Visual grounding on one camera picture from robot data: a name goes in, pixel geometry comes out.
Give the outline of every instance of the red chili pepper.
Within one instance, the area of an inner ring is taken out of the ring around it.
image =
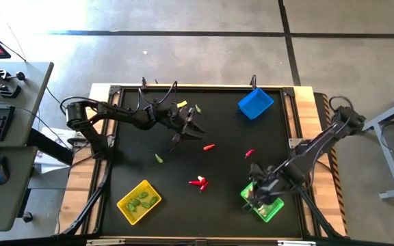
[[[209,182],[206,182],[204,185],[202,185],[202,186],[200,187],[200,193],[202,193],[202,192],[206,189],[206,186],[208,186],[208,183],[209,183]]]
[[[252,153],[253,153],[254,151],[255,151],[254,149],[251,149],[251,150],[247,151],[247,152],[246,152],[246,157],[244,157],[244,158],[245,158],[245,159],[249,158],[249,157],[252,155]]]
[[[200,181],[200,185],[204,185],[204,184],[206,183],[206,178],[205,178],[205,177],[199,176],[199,177],[197,177],[197,178],[198,178],[199,181]]]
[[[205,146],[205,147],[203,147],[203,150],[210,150],[210,149],[212,149],[212,148],[214,148],[215,147],[215,144],[211,144],[211,145],[208,145],[208,146]]]
[[[194,181],[189,181],[188,184],[190,185],[202,185],[202,183],[198,180],[194,180]]]

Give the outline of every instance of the gray metal stand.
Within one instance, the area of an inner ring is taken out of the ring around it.
[[[391,175],[394,179],[394,160],[391,154],[392,150],[389,150],[382,142],[381,142],[381,136],[382,136],[382,124],[385,122],[388,122],[390,120],[394,119],[394,107],[391,109],[385,111],[384,113],[380,114],[376,118],[368,121],[368,123],[365,124],[365,127],[363,131],[368,131],[369,129],[374,129],[376,136],[380,140],[380,145],[382,148],[382,151],[384,153],[384,156],[386,157],[387,164],[389,165]],[[384,193],[380,193],[380,198],[381,199],[386,199],[386,198],[392,198],[394,197],[394,190],[392,191],[386,191]]]

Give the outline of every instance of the yellow bin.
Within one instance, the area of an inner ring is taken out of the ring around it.
[[[144,198],[139,198],[138,195],[142,192],[147,192],[148,196]],[[136,206],[136,212],[131,212],[127,209],[127,204],[133,198],[137,198],[142,202],[150,202],[150,199],[157,196],[157,201],[150,208],[144,208],[142,205]],[[135,225],[144,215],[146,215],[150,210],[152,210],[160,201],[162,197],[156,192],[156,190],[151,186],[147,180],[143,180],[138,184],[132,191],[130,191],[126,196],[124,196],[116,205],[121,210],[123,215],[127,218],[131,225]]]

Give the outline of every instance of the metal table leg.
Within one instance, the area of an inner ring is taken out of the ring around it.
[[[392,120],[392,119],[394,119],[394,107],[385,111],[384,113],[380,114],[379,116],[375,117],[374,119],[368,121],[365,124],[363,131],[368,131],[369,129],[372,129],[372,128],[375,130],[376,137],[378,138],[378,140],[380,142],[382,152],[384,153],[384,156],[387,161],[387,165],[389,166],[390,171],[391,171],[391,175],[394,179],[394,160],[393,160],[393,156],[391,154],[391,150],[389,150],[381,141],[381,137],[382,137],[381,123],[388,122],[389,120]],[[380,193],[381,199],[387,199],[387,198],[392,198],[392,197],[394,197],[394,190],[386,191],[385,193]]]
[[[25,207],[27,206],[28,198],[30,197],[31,189],[25,190],[24,198],[22,200],[21,207],[19,208],[17,218],[22,218],[25,223],[33,220],[33,215],[30,212],[25,212]]]

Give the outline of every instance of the blue bin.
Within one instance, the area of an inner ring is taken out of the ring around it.
[[[251,120],[262,114],[270,105],[273,99],[261,88],[256,88],[238,103],[239,109]]]

